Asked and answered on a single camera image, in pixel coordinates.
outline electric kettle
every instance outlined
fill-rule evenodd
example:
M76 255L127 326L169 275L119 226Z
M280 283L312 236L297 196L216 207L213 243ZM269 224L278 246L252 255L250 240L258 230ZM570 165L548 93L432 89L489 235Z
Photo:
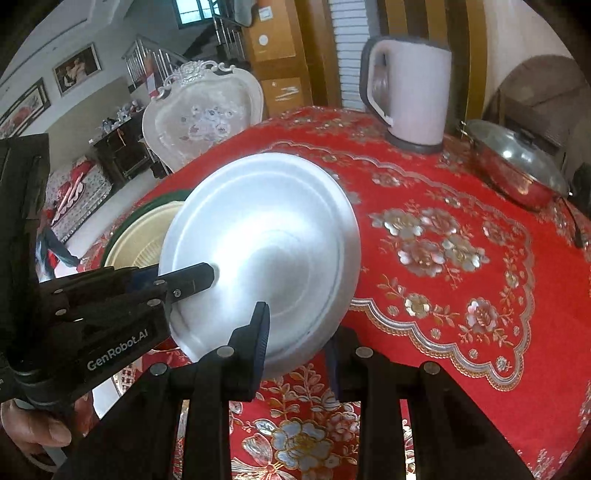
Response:
M380 106L373 90L376 66L380 68L384 58L388 92ZM386 138L391 144L416 153L436 153L443 148L451 73L448 48L422 38L374 37L361 55L359 93L388 125Z

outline kettle handle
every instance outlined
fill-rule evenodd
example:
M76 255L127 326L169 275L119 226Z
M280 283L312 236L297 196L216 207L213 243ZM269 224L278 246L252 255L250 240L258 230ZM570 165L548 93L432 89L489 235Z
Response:
M392 118L386 115L375 101L372 91L374 89L375 59L380 53L388 54L386 43L391 40L391 37L373 37L367 41L361 53L361 72L359 75L359 94L361 100L389 127L392 126Z

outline picture frame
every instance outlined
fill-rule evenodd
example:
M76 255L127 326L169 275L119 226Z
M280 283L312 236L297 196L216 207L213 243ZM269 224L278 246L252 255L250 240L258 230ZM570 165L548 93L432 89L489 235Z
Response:
M43 78L40 78L0 117L0 140L19 137L50 106Z
M100 70L95 44L91 43L53 67L53 77L60 95L64 96Z

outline white sticker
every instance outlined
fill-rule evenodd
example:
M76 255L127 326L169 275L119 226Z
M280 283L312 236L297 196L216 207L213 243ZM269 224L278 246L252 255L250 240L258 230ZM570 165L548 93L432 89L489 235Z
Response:
M259 8L259 18L261 19L261 22L273 18L273 10L271 9L271 7Z

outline red tablecloth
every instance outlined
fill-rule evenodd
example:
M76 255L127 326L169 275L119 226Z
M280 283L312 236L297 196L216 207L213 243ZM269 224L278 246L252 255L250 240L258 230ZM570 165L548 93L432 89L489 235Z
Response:
M347 192L361 232L359 285L343 324L392 361L438 359L534 476L550 478L591 409L591 252L571 244L572 225L560 208L535 215L479 180L457 140L446 139L442 155L422 156L382 135L369 115L304 108L211 149L138 205L192 189L254 153L290 153L320 165ZM109 234L83 269L98 267ZM143 368L164 357L187 361L178 351L146 355ZM236 478L354 478L359 406L336 402L323 362L319 354L264 381L253 403L231 405ZM412 472L412 437L404 429Z

